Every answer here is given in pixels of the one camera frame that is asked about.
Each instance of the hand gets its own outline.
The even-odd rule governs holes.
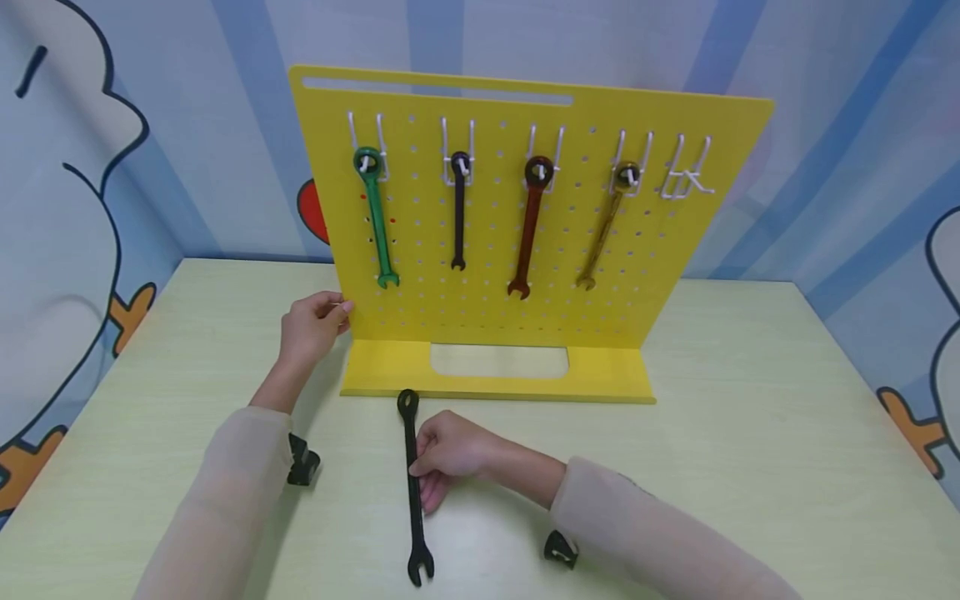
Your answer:
[[[280,320],[278,364],[312,370],[333,348],[337,336],[350,329],[353,302],[339,292],[318,292],[297,300]]]
[[[505,440],[463,417],[442,411],[426,420],[417,434],[419,458],[410,474],[420,478],[420,504],[433,513],[458,477],[483,474]]]

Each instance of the forearm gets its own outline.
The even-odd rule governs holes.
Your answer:
[[[260,407],[233,413],[147,564],[135,600],[241,596],[293,459],[290,417]]]
[[[799,599],[775,571],[623,475],[570,460],[551,516],[580,553],[671,600]]]
[[[250,406],[259,406],[290,415],[303,391],[312,367],[294,361],[276,361],[260,384]]]
[[[480,472],[481,478],[526,496],[548,511],[565,474],[564,463],[502,438]]]

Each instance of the green wrench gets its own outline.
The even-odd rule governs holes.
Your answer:
[[[390,252],[387,249],[387,227],[383,223],[383,209],[380,207],[380,189],[376,178],[380,177],[382,168],[380,153],[370,146],[357,148],[353,153],[353,168],[367,186],[367,202],[370,203],[370,220],[373,223],[373,237],[376,240],[376,253],[380,258],[380,276],[377,284],[387,289],[387,282],[400,284],[400,276],[390,268]]]

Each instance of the gold wrench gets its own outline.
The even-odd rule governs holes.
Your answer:
[[[607,243],[607,234],[613,225],[613,219],[616,212],[620,209],[620,201],[623,200],[623,194],[631,187],[636,185],[640,179],[640,167],[635,162],[621,162],[616,165],[616,175],[613,177],[613,193],[610,196],[610,205],[607,207],[607,214],[604,215],[603,226],[597,233],[596,240],[593,242],[593,250],[590,251],[590,258],[587,266],[584,267],[580,276],[577,277],[577,285],[586,284],[589,292],[596,287],[597,282],[593,280],[593,269],[597,266],[600,259],[600,252],[603,251],[604,244]]]

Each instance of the light green table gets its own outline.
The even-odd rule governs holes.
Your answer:
[[[276,356],[290,302],[330,266],[186,260],[7,527],[0,597],[129,598],[214,429]],[[349,339],[310,380],[298,433],[324,459],[288,489],[248,597],[636,598],[540,558],[546,515],[472,484],[426,520],[432,583],[407,580],[403,430],[392,398],[338,397]],[[476,348],[440,353],[477,368]],[[555,372],[550,350],[482,369]],[[960,516],[789,283],[682,281],[644,346],[660,403],[424,400],[555,456],[621,470],[779,571],[806,598],[960,597]]]

